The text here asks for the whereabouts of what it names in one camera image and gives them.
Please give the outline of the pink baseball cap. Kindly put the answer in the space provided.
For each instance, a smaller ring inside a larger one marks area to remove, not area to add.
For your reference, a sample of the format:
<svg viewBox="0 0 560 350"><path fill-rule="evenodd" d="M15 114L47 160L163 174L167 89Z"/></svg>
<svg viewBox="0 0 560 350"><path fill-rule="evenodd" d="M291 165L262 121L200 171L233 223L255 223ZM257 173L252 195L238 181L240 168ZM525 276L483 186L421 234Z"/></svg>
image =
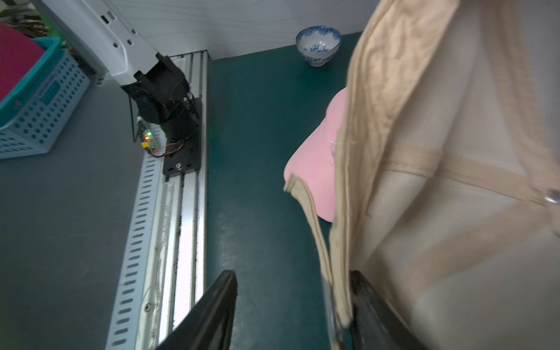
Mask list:
<svg viewBox="0 0 560 350"><path fill-rule="evenodd" d="M347 89L332 98L325 117L294 152L284 169L284 179L296 175L308 185L317 215L331 223L335 216L335 144L344 121Z"/></svg>

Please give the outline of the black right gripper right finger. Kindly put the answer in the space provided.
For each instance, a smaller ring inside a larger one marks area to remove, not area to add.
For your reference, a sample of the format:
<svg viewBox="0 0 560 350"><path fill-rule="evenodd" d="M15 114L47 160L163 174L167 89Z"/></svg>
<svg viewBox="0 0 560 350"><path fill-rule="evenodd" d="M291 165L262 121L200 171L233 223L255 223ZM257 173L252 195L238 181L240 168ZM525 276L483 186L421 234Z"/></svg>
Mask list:
<svg viewBox="0 0 560 350"><path fill-rule="evenodd" d="M370 282L359 272L350 274L354 319L350 331L355 349L425 349L397 318Z"/></svg>

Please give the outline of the beige baseball cap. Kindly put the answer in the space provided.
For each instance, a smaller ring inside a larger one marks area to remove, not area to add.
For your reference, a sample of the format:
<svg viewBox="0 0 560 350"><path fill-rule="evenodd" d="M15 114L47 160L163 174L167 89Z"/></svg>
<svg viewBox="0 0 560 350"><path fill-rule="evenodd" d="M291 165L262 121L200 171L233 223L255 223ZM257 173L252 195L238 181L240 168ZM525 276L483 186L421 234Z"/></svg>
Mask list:
<svg viewBox="0 0 560 350"><path fill-rule="evenodd" d="M345 88L333 221L284 186L330 347L359 271L425 349L558 349L558 1L381 1Z"/></svg>

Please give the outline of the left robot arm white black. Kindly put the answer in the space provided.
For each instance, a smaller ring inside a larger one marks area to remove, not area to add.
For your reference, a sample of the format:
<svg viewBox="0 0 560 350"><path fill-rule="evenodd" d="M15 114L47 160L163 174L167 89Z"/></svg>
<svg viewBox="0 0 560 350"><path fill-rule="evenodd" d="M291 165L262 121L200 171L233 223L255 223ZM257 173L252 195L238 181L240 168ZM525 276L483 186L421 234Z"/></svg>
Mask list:
<svg viewBox="0 0 560 350"><path fill-rule="evenodd" d="M196 128L184 73L152 46L110 1L35 1L73 34L133 99L140 115L174 138Z"/></svg>

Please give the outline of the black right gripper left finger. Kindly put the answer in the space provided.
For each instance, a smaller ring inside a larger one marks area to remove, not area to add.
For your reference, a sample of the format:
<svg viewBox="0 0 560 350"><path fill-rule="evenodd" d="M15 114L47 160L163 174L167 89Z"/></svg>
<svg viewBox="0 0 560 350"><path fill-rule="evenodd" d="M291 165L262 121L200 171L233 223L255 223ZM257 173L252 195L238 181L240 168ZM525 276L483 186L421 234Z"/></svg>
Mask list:
<svg viewBox="0 0 560 350"><path fill-rule="evenodd" d="M223 271L157 350L229 350L237 292L235 272Z"/></svg>

